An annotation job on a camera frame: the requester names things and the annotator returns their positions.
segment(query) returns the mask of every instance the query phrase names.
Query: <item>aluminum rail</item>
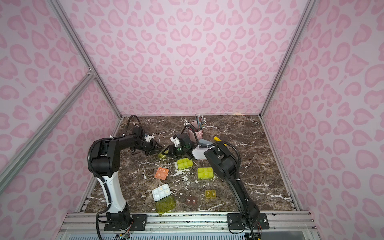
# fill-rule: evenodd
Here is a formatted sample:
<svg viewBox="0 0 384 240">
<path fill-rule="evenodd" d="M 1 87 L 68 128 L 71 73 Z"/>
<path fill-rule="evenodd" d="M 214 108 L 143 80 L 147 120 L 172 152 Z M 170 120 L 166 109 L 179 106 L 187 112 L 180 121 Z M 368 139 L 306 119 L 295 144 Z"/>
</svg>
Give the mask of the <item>aluminum rail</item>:
<svg viewBox="0 0 384 240">
<path fill-rule="evenodd" d="M 51 131 L 64 117 L 68 109 L 76 102 L 77 98 L 87 88 L 88 84 L 95 78 L 96 76 L 94 75 L 94 72 L 89 71 L 71 93 L 66 96 L 59 106 L 56 107 L 55 111 L 48 117 L 48 119 L 40 125 L 35 131 L 35 134 L 25 143 L 23 149 L 10 160 L 10 163 L 0 174 L 0 194 L 3 193 L 13 178 L 27 163 L 29 158 L 41 146 L 46 137 L 48 137 Z"/>
<path fill-rule="evenodd" d="M 145 231 L 142 233 L 187 233 L 187 232 L 229 232 L 227 214 L 237 212 L 174 212 L 158 215 L 147 214 Z M 266 211 L 269 230 L 264 231 L 317 231 L 309 211 Z M 67 214 L 58 234 L 93 234 L 96 214 Z M 104 223 L 99 223 L 100 233 L 104 232 Z"/>
<path fill-rule="evenodd" d="M 48 0 L 49 5 L 51 6 L 52 10 L 56 14 L 58 20 L 60 21 L 61 25 L 63 26 L 64 30 L 67 32 L 68 37 L 72 41 L 74 47 L 79 52 L 79 55 L 81 56 L 82 60 L 86 64 L 86 66 L 89 68 L 89 70 L 92 70 L 96 74 L 96 82 L 99 85 L 101 92 L 111 105 L 113 111 L 118 116 L 118 118 L 121 118 L 121 112 L 119 108 L 117 107 L 115 101 L 113 100 L 112 96 L 110 95 L 109 91 L 107 90 L 105 84 L 101 80 L 101 77 L 99 73 L 97 72 L 97 69 L 93 65 L 91 58 L 89 57 L 87 51 L 85 50 L 85 47 L 81 43 L 80 37 L 76 33 L 76 31 L 73 28 L 73 25 L 71 24 L 67 14 L 64 11 L 63 6 L 61 5 L 59 0 Z"/>
<path fill-rule="evenodd" d="M 284 58 L 280 64 L 279 69 L 277 70 L 277 74 L 275 76 L 275 79 L 272 83 L 272 87 L 270 91 L 268 92 L 268 95 L 266 97 L 266 100 L 264 102 L 264 105 L 261 109 L 260 116 L 264 116 L 266 110 L 268 109 L 269 104 L 271 103 L 271 100 L 273 98 L 273 95 L 276 92 L 276 89 L 279 85 L 279 82 L 281 81 L 282 77 L 284 76 L 284 72 L 294 54 L 296 46 L 299 44 L 301 36 L 304 33 L 304 30 L 306 26 L 308 25 L 308 22 L 311 19 L 312 14 L 316 10 L 316 6 L 318 4 L 319 0 L 308 0 L 303 13 L 301 15 L 301 18 L 299 20 L 299 23 L 296 27 L 295 33 L 292 36 L 292 40 L 288 45 L 287 51 L 285 52 Z"/>
</svg>

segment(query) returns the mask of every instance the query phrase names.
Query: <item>pill organizer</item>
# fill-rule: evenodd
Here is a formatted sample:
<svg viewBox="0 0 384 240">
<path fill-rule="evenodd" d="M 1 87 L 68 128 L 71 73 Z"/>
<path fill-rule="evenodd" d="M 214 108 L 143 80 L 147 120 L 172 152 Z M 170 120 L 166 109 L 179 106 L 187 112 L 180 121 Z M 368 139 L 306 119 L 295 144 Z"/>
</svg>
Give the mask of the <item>pill organizer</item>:
<svg viewBox="0 0 384 240">
<path fill-rule="evenodd" d="M 177 168 L 179 170 L 190 168 L 192 166 L 193 166 L 193 161 L 190 160 L 189 158 L 182 158 L 182 159 L 177 160 Z"/>
<path fill-rule="evenodd" d="M 214 170 L 211 167 L 200 167 L 197 169 L 198 179 L 212 179 L 214 177 Z"/>
<path fill-rule="evenodd" d="M 169 185 L 166 183 L 152 190 L 152 196 L 155 201 L 159 201 L 170 195 Z"/>
</svg>

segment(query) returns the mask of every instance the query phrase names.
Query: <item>yellow object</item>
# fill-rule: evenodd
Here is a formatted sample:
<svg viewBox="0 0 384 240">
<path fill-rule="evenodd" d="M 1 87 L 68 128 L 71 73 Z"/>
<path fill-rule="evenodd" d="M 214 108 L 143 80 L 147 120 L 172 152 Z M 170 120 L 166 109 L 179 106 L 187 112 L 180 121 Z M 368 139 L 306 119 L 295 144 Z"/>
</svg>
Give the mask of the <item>yellow object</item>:
<svg viewBox="0 0 384 240">
<path fill-rule="evenodd" d="M 218 137 L 214 137 L 214 140 L 216 141 L 216 142 L 220 142 L 221 140 L 220 140 L 220 138 L 218 138 Z"/>
<path fill-rule="evenodd" d="M 207 199 L 216 198 L 216 190 L 215 189 L 205 190 L 205 198 Z"/>
<path fill-rule="evenodd" d="M 182 159 L 177 160 L 177 168 L 179 170 L 190 168 L 192 166 L 193 166 L 193 162 L 192 162 L 192 160 L 189 160 L 189 158 L 182 158 Z"/>
<path fill-rule="evenodd" d="M 211 190 L 205 190 L 205 198 L 211 198 Z"/>
<path fill-rule="evenodd" d="M 216 198 L 216 190 L 211 190 L 211 198 Z"/>
<path fill-rule="evenodd" d="M 212 179 L 214 177 L 214 170 L 211 167 L 200 167 L 197 169 L 198 179 Z"/>
<path fill-rule="evenodd" d="M 166 155 L 163 155 L 163 154 L 161 154 L 161 153 L 159 153 L 157 156 L 158 156 L 159 158 L 161 158 L 161 159 L 165 159 L 165 158 L 167 157 Z"/>
<path fill-rule="evenodd" d="M 159 215 L 162 215 L 176 207 L 176 202 L 172 196 L 168 196 L 156 202 L 156 210 Z"/>
</svg>

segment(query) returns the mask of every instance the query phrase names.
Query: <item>white pill box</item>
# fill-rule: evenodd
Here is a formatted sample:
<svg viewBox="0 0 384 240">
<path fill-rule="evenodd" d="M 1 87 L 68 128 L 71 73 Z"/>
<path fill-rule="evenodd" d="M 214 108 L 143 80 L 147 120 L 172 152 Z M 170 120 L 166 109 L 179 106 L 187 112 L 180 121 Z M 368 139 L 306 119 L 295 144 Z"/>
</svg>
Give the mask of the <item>white pill box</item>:
<svg viewBox="0 0 384 240">
<path fill-rule="evenodd" d="M 166 183 L 152 190 L 152 196 L 155 201 L 159 201 L 170 195 L 169 185 Z"/>
</svg>

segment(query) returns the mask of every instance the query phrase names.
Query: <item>pink leopard print wall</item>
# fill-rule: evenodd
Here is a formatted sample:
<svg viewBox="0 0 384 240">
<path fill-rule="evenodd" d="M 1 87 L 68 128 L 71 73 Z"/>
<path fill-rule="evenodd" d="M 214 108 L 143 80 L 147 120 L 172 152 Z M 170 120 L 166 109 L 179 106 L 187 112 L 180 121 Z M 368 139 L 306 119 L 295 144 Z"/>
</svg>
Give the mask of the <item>pink leopard print wall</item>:
<svg viewBox="0 0 384 240">
<path fill-rule="evenodd" d="M 123 114 L 260 112 L 306 0 L 62 0 Z"/>
<path fill-rule="evenodd" d="M 265 116 L 323 240 L 384 238 L 383 9 L 321 0 Z"/>
<path fill-rule="evenodd" d="M 116 123 L 92 82 L 0 196 L 0 239 L 54 239 L 91 177 L 89 146 Z"/>
<path fill-rule="evenodd" d="M 0 2 L 0 173 L 87 69 L 44 0 Z"/>
</svg>

